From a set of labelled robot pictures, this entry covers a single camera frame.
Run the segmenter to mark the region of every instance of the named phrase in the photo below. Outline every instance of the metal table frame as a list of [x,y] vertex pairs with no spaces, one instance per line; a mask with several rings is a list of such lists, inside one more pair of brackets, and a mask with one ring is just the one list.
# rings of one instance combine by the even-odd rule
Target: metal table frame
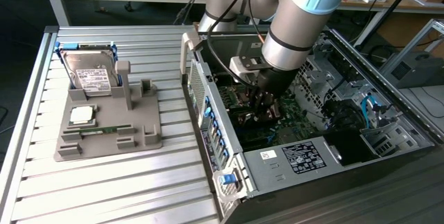
[[[46,28],[0,174],[0,223],[218,223],[180,83],[185,26]],[[158,89],[162,148],[68,162],[53,153],[69,79],[54,42],[109,43]]]
[[[165,2],[165,3],[186,3],[189,0],[97,0],[97,1],[122,1],[122,2]],[[65,27],[69,26],[69,17],[66,15],[64,0],[49,0],[50,6],[53,8],[53,12],[57,18],[58,25]],[[194,3],[205,4],[206,0],[196,0]],[[362,4],[362,7],[356,6],[344,6],[341,5],[337,10],[354,10],[354,11],[368,11],[369,4]],[[388,8],[377,8],[373,7],[372,11],[377,12],[373,16],[372,20],[369,21],[358,39],[354,42],[354,45],[358,45],[364,38],[366,37],[370,30],[377,25],[382,15],[385,14]],[[444,10],[441,8],[436,9],[394,9],[393,12],[405,12],[405,13],[416,13],[416,14],[444,14]]]

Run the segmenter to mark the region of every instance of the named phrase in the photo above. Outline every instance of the metal bracket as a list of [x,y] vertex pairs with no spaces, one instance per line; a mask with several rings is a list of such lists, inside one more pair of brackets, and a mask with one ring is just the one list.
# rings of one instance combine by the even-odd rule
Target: metal bracket
[[329,74],[329,72],[306,71],[305,74],[306,74],[308,78],[310,79],[312,83],[325,83],[328,80],[333,80],[333,77]]
[[180,47],[180,74],[184,76],[186,73],[186,54],[188,49],[190,51],[197,50],[200,47],[201,39],[196,29],[181,35],[181,47]]
[[241,56],[240,61],[242,63],[245,70],[248,71],[272,68],[272,66],[266,63],[262,57],[248,58],[245,56]]

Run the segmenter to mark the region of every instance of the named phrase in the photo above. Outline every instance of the hard drive label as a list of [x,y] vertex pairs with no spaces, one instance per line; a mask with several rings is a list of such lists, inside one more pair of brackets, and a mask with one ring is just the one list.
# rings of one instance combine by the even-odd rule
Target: hard drive label
[[76,70],[85,92],[110,90],[106,69]]
[[293,172],[302,174],[326,167],[312,142],[304,142],[282,148]]

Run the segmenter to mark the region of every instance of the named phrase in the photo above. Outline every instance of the power cord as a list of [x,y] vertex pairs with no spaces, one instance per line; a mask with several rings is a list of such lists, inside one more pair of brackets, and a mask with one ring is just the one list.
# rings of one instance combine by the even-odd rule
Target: power cord
[[181,21],[181,24],[182,24],[182,25],[185,25],[185,21],[186,21],[186,19],[188,19],[188,15],[189,15],[189,12],[190,12],[190,10],[192,10],[192,7],[193,7],[193,5],[194,5],[194,1],[196,1],[196,0],[192,0],[192,1],[190,1],[190,5],[189,5],[189,7],[188,7],[188,10],[186,10],[186,13],[185,13],[185,17],[182,18],[182,21]]
[[258,40],[261,41],[261,43],[264,43],[264,37],[258,31],[258,28],[257,28],[257,24],[256,24],[256,21],[254,21],[254,17],[252,15],[252,10],[250,10],[250,0],[248,0],[248,10],[249,10],[249,16],[250,16],[250,21],[252,21],[252,25],[254,27],[254,30],[256,30],[256,33],[257,33],[257,37],[258,37]]
[[176,15],[176,19],[174,19],[174,22],[173,22],[173,25],[176,25],[176,23],[178,22],[178,20],[184,17],[182,21],[181,21],[181,24],[184,25],[185,23],[185,20],[188,18],[188,14],[192,10],[192,7],[193,7],[193,4],[194,4],[194,1],[196,0],[189,0],[186,5],[180,9],[177,15]]
[[2,116],[1,116],[1,118],[0,118],[0,126],[1,126],[1,123],[2,123],[2,121],[5,120],[6,115],[8,115],[8,113],[9,113],[9,110],[8,110],[6,107],[2,107],[2,106],[0,106],[0,109],[4,110],[4,114],[2,114]]
[[0,4],[0,6],[22,22],[25,22],[38,33],[41,33],[44,30],[40,29],[34,24],[32,24],[29,21],[26,21],[24,18],[21,18],[20,15],[17,15],[5,5]]
[[6,132],[8,130],[10,130],[12,128],[14,128],[14,125],[9,126],[8,128],[5,128],[4,130],[0,131],[0,135]]
[[[438,38],[430,40],[430,41],[426,41],[425,43],[421,43],[416,46],[425,46],[430,43],[433,43],[434,41],[440,40],[442,38],[442,36],[440,36]],[[377,50],[377,49],[385,49],[388,52],[389,52],[389,55],[393,54],[393,51],[390,50],[390,48],[405,48],[405,46],[389,46],[389,45],[376,45],[370,48],[370,50],[368,51],[368,55],[366,55],[366,59],[372,59],[373,57],[373,52]]]
[[208,48],[209,48],[209,51],[212,53],[212,55],[214,56],[214,59],[217,61],[217,63],[220,64],[221,68],[226,71],[226,73],[248,88],[250,89],[256,89],[257,87],[248,84],[230,70],[229,68],[225,66],[225,64],[222,63],[217,53],[216,53],[216,50],[214,50],[214,47],[213,47],[213,44],[212,44],[212,41],[210,41],[210,34],[214,30],[214,27],[217,26],[217,24],[220,23],[221,19],[225,17],[225,15],[228,14],[229,10],[232,9],[232,7],[234,6],[237,0],[233,0],[233,2],[229,4],[226,10],[224,11],[224,13],[220,15],[220,17],[217,18],[217,20],[214,21],[214,23],[212,24],[212,26],[209,27],[208,29],[208,32],[206,32],[206,43],[208,43]]
[[[426,91],[425,91],[425,89],[421,87],[421,89],[422,89],[422,91],[425,92],[425,94],[430,97],[430,98],[433,98],[441,105],[442,105],[442,107],[444,107],[444,103],[437,99],[437,98],[434,98]],[[432,112],[428,110],[428,108],[425,107],[425,105],[424,105],[424,103],[422,103],[422,101],[418,99],[418,97],[416,96],[416,94],[414,94],[414,92],[412,91],[412,89],[409,89],[408,88],[408,90],[410,91],[410,93],[413,94],[413,97],[416,98],[416,100],[418,101],[418,103],[422,105],[422,107],[424,107],[424,109],[426,110],[426,112],[429,113],[429,115],[432,116],[432,117],[434,117],[434,118],[444,118],[444,115],[442,116],[436,116],[436,115],[433,115],[432,114]]]
[[325,95],[324,95],[324,99],[322,99],[322,104],[325,104],[326,96],[328,96],[330,93],[333,93],[333,91],[336,91],[337,88],[341,86],[341,84],[345,82],[345,80],[346,80],[346,76],[349,75],[348,73],[349,73],[349,71],[352,70],[352,68],[353,68],[353,67],[350,66],[349,69],[346,70],[346,74],[345,74],[345,76],[344,76],[342,79],[338,81],[337,85],[334,85],[334,87],[333,87],[330,90],[328,90],[328,92],[325,93]]
[[302,115],[306,115],[306,113],[309,113],[310,115],[313,115],[313,116],[316,116],[316,117],[318,117],[318,118],[321,118],[321,119],[324,119],[324,120],[328,120],[326,117],[322,117],[322,116],[317,115],[314,112],[310,112],[310,111],[308,111],[308,110],[302,110],[301,113],[302,113]]
[[364,28],[362,28],[360,34],[357,35],[357,37],[356,37],[354,39],[352,39],[352,40],[349,41],[349,43],[354,42],[354,41],[361,37],[361,35],[362,35],[362,33],[364,33],[364,31],[365,31],[365,29],[366,29],[366,27],[368,27],[368,24],[369,24],[369,22],[372,21],[370,14],[372,14],[372,9],[373,9],[373,6],[374,6],[376,1],[377,1],[377,0],[373,1],[372,5],[369,6],[368,12],[366,12],[366,17],[368,17],[366,24],[365,24],[365,26],[364,26]]

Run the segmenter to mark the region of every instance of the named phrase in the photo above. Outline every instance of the black cable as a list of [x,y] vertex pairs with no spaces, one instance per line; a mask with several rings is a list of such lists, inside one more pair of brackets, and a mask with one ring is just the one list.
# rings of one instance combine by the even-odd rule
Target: black cable
[[33,29],[37,30],[38,33],[42,32],[42,29],[40,29],[38,27],[36,27],[36,25],[33,25],[29,21],[26,21],[24,18],[21,18],[5,5],[0,4],[0,6],[9,11],[9,13],[17,18],[20,19],[22,22],[25,22],[29,26],[32,26]]
[[212,53],[212,55],[214,56],[214,59],[217,60],[221,68],[228,72],[228,74],[244,85],[246,86],[248,88],[250,89],[256,89],[256,86],[248,84],[230,70],[229,68],[225,66],[225,64],[222,63],[222,61],[220,60],[218,58],[218,55],[216,53],[216,50],[214,50],[214,47],[213,47],[213,44],[210,42],[210,34],[214,30],[214,27],[217,26],[217,24],[220,23],[221,19],[225,17],[225,15],[228,14],[229,10],[232,9],[232,7],[234,6],[237,0],[233,0],[233,2],[229,4],[225,12],[220,15],[220,17],[217,18],[217,20],[214,21],[214,23],[212,24],[212,26],[209,27],[208,29],[208,32],[206,32],[206,43],[208,43],[208,48],[209,48],[209,51]]
[[8,128],[5,128],[4,130],[0,131],[0,135],[6,132],[8,130],[10,130],[12,128],[14,128],[14,125],[9,126]]
[[[421,44],[417,44],[416,46],[425,46],[430,43],[433,43],[434,41],[437,41],[438,39],[441,39],[441,37],[425,42],[425,43],[421,43]],[[405,48],[405,46],[389,46],[389,45],[376,45],[370,48],[370,50],[368,51],[368,55],[366,55],[366,59],[372,59],[373,58],[373,52],[377,50],[377,49],[385,49],[388,52],[389,52],[389,56],[393,54],[393,51],[390,50],[390,48]]]
[[37,49],[40,48],[37,45],[33,45],[28,42],[17,41],[14,39],[8,38],[6,36],[0,35],[0,37],[2,37],[9,42],[13,42],[13,43],[17,43],[17,44],[21,44],[21,45],[25,45],[25,46],[29,46],[29,47],[33,47],[33,48],[37,48]]
[[376,111],[376,128],[380,127],[380,112]]
[[174,19],[174,22],[173,22],[173,25],[176,25],[177,21],[181,19],[181,17],[185,15],[185,17],[188,17],[188,14],[189,14],[189,11],[190,11],[190,8],[193,7],[193,3],[194,3],[196,0],[189,0],[186,5],[180,9],[177,15],[176,15],[176,19]]
[[[433,43],[434,41],[437,41],[438,39],[441,39],[441,37],[437,37],[436,39],[433,39],[422,44],[417,44],[416,46],[425,46],[425,45]],[[404,48],[404,47],[406,47],[406,46],[393,46],[393,48]]]
[[1,116],[1,118],[0,118],[0,126],[1,126],[1,123],[2,123],[2,121],[5,120],[6,115],[8,115],[8,113],[9,113],[9,110],[8,110],[8,108],[5,108],[5,107],[2,107],[2,106],[0,106],[0,109],[2,109],[2,110],[5,111],[5,113],[2,114],[2,116]]
[[372,38],[372,36],[376,34],[376,31],[378,30],[378,28],[381,27],[381,25],[384,24],[388,16],[390,15],[390,13],[393,12],[393,10],[396,9],[397,5],[400,4],[401,0],[394,0],[392,5],[389,6],[389,8],[386,9],[385,13],[382,14],[382,17],[380,18],[380,20],[376,23],[376,26],[372,28],[372,30],[369,31],[366,37],[362,39],[362,42],[356,46],[356,49],[364,50],[364,47],[369,41],[369,39]]
[[328,117],[322,117],[322,116],[317,115],[314,112],[310,112],[308,110],[302,110],[302,115],[304,115],[304,112],[309,113],[310,115],[313,115],[313,116],[316,116],[316,117],[318,117],[318,118],[321,118],[324,120],[328,120]]
[[194,1],[196,1],[196,0],[192,0],[192,3],[190,3],[190,5],[189,5],[189,7],[188,7],[188,10],[186,10],[185,16],[182,17],[182,20],[181,20],[181,24],[182,24],[182,25],[185,25],[185,22],[186,22],[186,19],[188,19],[188,15],[189,15],[189,12],[192,11],[192,7],[193,7],[193,5],[194,5]]
[[428,91],[424,89],[424,87],[421,87],[421,89],[422,89],[422,91],[425,92],[425,94],[426,94],[430,98],[433,98],[437,102],[440,102],[440,104],[441,104],[442,107],[444,107],[444,103],[442,103],[442,101],[438,100],[437,98],[434,98],[434,97],[428,93]]
[[256,22],[254,22],[254,17],[252,15],[252,10],[250,10],[250,0],[248,0],[248,10],[249,10],[249,16],[250,16],[250,21],[252,21],[252,25],[254,27],[254,30],[256,30],[256,33],[257,33],[257,37],[258,37],[258,40],[261,41],[261,43],[264,43],[264,37],[258,31],[258,28],[257,28],[257,25],[256,25]]
[[324,95],[324,100],[322,100],[322,104],[325,104],[325,99],[326,99],[326,96],[333,92],[333,91],[336,91],[336,89],[340,87],[340,85],[345,82],[345,77],[342,77],[342,79],[338,81],[338,83],[337,83],[337,85],[334,85],[334,87],[330,89],[330,90],[328,90],[328,92],[325,93],[325,95]]
[[416,100],[418,101],[418,103],[422,105],[422,107],[424,107],[424,109],[426,110],[426,112],[429,113],[429,115],[432,116],[432,117],[434,117],[434,118],[442,118],[444,116],[434,116],[432,113],[430,113],[430,111],[428,110],[428,108],[425,107],[425,105],[424,105],[424,103],[422,103],[422,101],[418,99],[418,97],[416,96],[416,94],[414,94],[414,92],[412,91],[412,89],[409,89],[408,88],[408,90],[410,91],[410,93],[413,94],[413,97],[416,98]]
[[368,9],[368,12],[366,12],[368,20],[366,20],[366,24],[365,24],[365,26],[364,26],[364,28],[362,28],[362,31],[360,32],[360,34],[357,35],[357,37],[356,37],[353,40],[349,41],[349,43],[352,43],[353,41],[356,41],[356,40],[360,38],[360,36],[361,36],[361,34],[364,33],[364,30],[365,30],[365,28],[366,28],[369,22],[372,21],[372,16],[370,16],[370,14],[372,14],[372,9],[373,9],[373,6],[374,6],[376,1],[377,1],[377,0],[374,0],[373,3],[372,3],[372,5],[369,6],[369,9]]

